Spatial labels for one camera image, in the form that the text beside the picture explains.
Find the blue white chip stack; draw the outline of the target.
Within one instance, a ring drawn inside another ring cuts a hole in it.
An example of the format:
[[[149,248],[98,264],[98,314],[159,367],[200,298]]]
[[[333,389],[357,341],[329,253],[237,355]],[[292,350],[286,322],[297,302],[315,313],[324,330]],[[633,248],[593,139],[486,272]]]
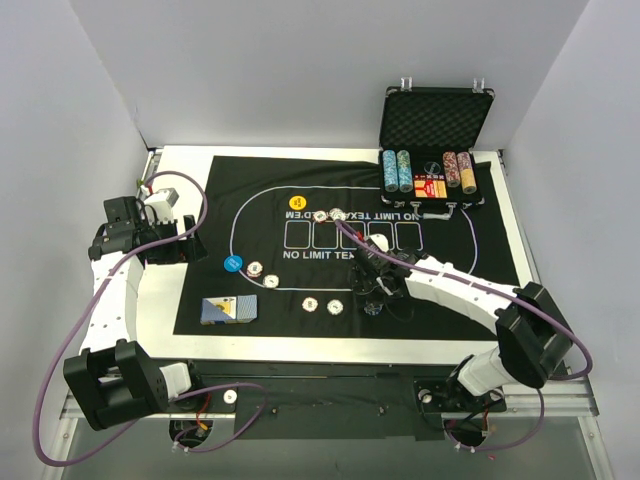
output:
[[[364,307],[364,313],[369,316],[377,316],[379,315],[384,308],[384,305],[381,303],[367,303]]]

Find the blue round button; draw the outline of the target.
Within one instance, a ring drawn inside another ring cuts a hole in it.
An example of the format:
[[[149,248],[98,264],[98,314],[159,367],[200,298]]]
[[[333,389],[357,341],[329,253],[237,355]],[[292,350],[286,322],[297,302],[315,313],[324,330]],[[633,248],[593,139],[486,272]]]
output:
[[[223,268],[229,273],[236,273],[242,270],[244,261],[239,255],[229,255],[224,259]]]

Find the grey white chip stack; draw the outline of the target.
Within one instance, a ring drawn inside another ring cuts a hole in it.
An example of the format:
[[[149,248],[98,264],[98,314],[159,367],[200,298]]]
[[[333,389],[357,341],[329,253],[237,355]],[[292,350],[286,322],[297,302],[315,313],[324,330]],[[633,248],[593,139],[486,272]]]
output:
[[[344,311],[344,305],[338,299],[331,299],[327,303],[327,311],[329,312],[330,315],[334,315],[334,316],[340,315]]]

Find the red white single chip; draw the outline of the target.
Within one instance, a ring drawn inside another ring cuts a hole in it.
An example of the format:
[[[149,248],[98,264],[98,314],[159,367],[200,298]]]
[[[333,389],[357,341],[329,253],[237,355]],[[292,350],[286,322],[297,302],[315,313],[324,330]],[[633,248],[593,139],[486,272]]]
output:
[[[259,261],[252,261],[247,265],[246,273],[249,278],[259,278],[264,272],[264,266]]]

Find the red white chip stack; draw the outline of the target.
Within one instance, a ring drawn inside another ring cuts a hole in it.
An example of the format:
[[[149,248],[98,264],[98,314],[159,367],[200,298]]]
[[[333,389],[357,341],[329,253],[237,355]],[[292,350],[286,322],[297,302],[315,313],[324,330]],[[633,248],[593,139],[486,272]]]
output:
[[[316,298],[306,297],[302,301],[302,308],[306,312],[314,312],[318,308],[319,302]]]

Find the blue playing card deck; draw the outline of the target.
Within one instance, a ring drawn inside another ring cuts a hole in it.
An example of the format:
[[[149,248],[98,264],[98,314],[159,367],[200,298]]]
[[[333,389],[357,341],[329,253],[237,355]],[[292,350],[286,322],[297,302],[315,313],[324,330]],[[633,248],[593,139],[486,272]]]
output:
[[[200,323],[203,325],[246,324],[258,317],[258,297],[251,295],[204,298]]]

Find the grey white single chip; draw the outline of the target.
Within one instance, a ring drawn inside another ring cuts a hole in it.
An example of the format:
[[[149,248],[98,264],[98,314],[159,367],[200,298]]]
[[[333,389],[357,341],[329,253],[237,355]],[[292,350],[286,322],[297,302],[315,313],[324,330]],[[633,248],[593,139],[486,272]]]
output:
[[[263,278],[263,285],[268,289],[275,289],[279,286],[279,277],[275,274],[268,274]]]

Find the yellow dealer button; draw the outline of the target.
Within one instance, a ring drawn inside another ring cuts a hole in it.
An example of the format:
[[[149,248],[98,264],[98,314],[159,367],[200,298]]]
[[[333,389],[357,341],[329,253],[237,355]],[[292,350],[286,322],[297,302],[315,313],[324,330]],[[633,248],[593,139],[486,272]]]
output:
[[[307,206],[307,200],[302,195],[294,195],[289,199],[288,205],[291,210],[302,211]]]

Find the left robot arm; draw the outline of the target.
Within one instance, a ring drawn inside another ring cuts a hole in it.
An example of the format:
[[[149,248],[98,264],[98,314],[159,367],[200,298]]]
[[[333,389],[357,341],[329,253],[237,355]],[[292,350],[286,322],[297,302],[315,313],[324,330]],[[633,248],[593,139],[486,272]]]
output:
[[[160,366],[136,339],[139,286],[146,266],[190,263],[205,257],[197,233],[179,239],[173,188],[145,199],[104,202],[106,221],[89,249],[96,302],[78,355],[65,360],[63,376],[89,425],[97,430],[164,412],[200,408],[204,384],[186,362]]]

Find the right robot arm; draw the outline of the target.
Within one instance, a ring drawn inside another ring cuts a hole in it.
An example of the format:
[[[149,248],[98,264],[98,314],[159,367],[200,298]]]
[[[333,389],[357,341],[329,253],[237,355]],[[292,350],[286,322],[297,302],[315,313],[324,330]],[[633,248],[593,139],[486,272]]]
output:
[[[495,348],[469,355],[450,375],[446,394],[459,409],[507,384],[542,388],[573,346],[565,321],[546,321],[557,306],[539,284],[492,283],[431,255],[385,252],[371,237],[356,241],[356,265],[383,298],[431,302],[496,336]]]

